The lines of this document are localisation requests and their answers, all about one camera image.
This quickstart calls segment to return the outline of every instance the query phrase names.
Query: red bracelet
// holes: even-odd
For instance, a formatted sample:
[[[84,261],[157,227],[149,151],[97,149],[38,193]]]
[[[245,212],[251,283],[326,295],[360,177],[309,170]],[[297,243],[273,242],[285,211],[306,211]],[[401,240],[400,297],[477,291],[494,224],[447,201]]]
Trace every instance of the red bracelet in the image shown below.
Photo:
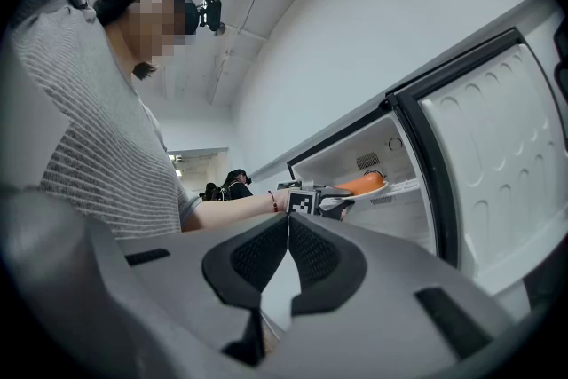
[[[276,205],[276,200],[274,199],[274,194],[272,194],[272,191],[270,191],[270,190],[268,190],[268,193],[270,193],[270,195],[272,196],[272,204],[274,204],[274,211],[277,212],[278,206]]]

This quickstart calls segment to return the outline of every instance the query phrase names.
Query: vent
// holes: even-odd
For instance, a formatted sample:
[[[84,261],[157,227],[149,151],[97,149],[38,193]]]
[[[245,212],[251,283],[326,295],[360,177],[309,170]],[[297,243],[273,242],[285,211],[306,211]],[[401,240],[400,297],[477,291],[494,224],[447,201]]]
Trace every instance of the vent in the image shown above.
[[[384,196],[382,198],[372,199],[371,203],[373,205],[379,205],[379,204],[388,204],[389,202],[393,201],[394,201],[394,196]]]
[[[379,157],[376,156],[375,152],[371,152],[370,154],[364,154],[363,156],[360,156],[356,160],[356,162],[359,170],[364,170],[366,168],[370,168],[371,166],[379,164]]]

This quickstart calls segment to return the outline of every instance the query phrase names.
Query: person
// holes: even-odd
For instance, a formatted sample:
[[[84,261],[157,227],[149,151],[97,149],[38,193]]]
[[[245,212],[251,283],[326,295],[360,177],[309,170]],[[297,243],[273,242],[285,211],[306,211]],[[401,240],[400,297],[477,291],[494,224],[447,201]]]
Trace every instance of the person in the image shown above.
[[[204,201],[211,201],[212,197],[213,197],[213,193],[214,193],[216,188],[217,188],[217,185],[215,185],[213,182],[209,182],[205,186],[205,193],[203,194],[203,200]]]
[[[247,173],[244,170],[232,170],[227,174],[227,178],[223,183],[223,188],[229,193],[232,200],[248,198],[252,193],[247,188],[250,184]]]
[[[40,190],[104,221],[118,239],[190,232],[285,210],[282,191],[222,206],[186,193],[160,126],[132,83],[182,43],[191,0],[22,0],[10,21],[16,56],[62,113]]]

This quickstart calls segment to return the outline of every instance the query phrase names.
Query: hand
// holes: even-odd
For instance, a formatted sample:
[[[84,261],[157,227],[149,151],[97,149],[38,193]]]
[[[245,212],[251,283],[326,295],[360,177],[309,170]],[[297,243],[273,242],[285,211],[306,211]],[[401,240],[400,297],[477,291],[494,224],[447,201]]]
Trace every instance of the hand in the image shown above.
[[[290,190],[287,188],[272,192],[272,194],[274,194],[274,200],[276,201],[276,207],[278,207],[279,212],[285,212],[288,209],[289,193]]]

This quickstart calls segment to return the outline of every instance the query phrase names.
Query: gray striped t-shirt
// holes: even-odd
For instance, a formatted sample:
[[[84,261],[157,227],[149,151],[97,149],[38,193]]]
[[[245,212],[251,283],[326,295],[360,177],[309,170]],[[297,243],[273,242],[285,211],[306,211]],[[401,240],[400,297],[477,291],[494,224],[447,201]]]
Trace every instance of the gray striped t-shirt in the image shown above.
[[[187,195],[157,121],[116,65],[91,8],[22,0],[15,51],[69,120],[40,188],[105,221],[117,238],[179,232],[200,202]]]

